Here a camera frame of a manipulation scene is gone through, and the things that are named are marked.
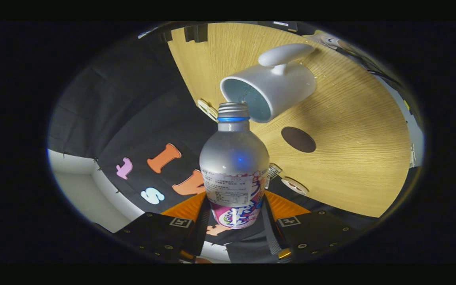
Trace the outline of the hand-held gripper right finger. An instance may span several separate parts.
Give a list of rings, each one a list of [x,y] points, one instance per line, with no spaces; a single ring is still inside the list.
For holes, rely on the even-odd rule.
[[[268,247],[280,262],[312,262],[361,236],[329,211],[310,211],[271,192],[264,194],[261,216]]]

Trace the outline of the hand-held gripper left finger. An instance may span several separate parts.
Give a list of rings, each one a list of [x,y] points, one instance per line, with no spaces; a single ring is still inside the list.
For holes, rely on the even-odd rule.
[[[113,236],[159,263],[193,263],[201,255],[210,213],[203,192],[163,213],[146,212]]]

